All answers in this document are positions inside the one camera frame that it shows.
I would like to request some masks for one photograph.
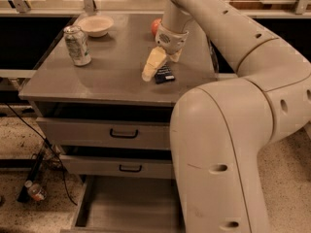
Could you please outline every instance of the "wire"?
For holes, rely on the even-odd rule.
[[[67,193],[67,196],[69,198],[69,200],[75,205],[77,206],[78,204],[72,199],[72,197],[69,194],[68,191],[68,187],[67,187],[67,182],[66,182],[66,178],[65,178],[65,168],[64,165],[62,164],[61,159],[59,158],[58,154],[52,149],[51,144],[49,142],[49,140],[44,137],[43,135],[41,135],[35,128],[33,128],[29,123],[27,123],[8,103],[4,103],[6,106],[8,106],[8,108],[24,123],[26,124],[29,128],[31,128],[36,134],[38,134],[38,136],[40,136],[42,138],[42,140],[44,141],[44,143],[47,145],[47,147],[49,148],[49,150],[52,152],[52,154],[55,155],[55,157],[58,159],[60,165],[61,165],[61,171],[62,171],[62,179],[65,185],[65,190]]]
[[[22,110],[22,114],[32,114],[34,113],[33,109],[27,108]],[[15,117],[16,115],[14,113],[7,115],[6,113],[0,113],[0,117]]]

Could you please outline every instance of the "terrazzo floor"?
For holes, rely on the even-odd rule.
[[[34,115],[16,109],[40,130]],[[0,113],[8,114],[0,117],[0,158],[31,158],[40,150],[41,138],[5,106],[0,107]],[[311,141],[305,129],[264,148],[258,160],[271,233],[311,232]],[[69,229],[77,207],[66,195],[61,172],[42,165],[38,179],[47,189],[47,199],[19,203],[17,197],[27,174],[28,170],[0,167],[0,233],[58,233]],[[78,201],[81,183],[70,174],[66,174],[66,181],[73,200]]]

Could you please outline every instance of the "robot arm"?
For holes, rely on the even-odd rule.
[[[239,78],[196,87],[174,108],[171,150],[187,232],[268,233],[257,155],[310,120],[310,63],[222,0],[171,0],[156,35],[161,59],[178,61],[191,19]]]

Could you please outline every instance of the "white bowl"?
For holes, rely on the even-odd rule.
[[[78,22],[78,25],[87,35],[91,37],[101,37],[108,33],[108,29],[114,24],[111,17],[92,16],[85,17]]]

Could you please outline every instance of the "cabinet drawer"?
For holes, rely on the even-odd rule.
[[[78,175],[174,179],[171,160],[60,156],[69,173]]]
[[[175,181],[86,178],[70,230],[78,232],[185,233]]]
[[[39,117],[52,144],[169,150],[169,124]]]

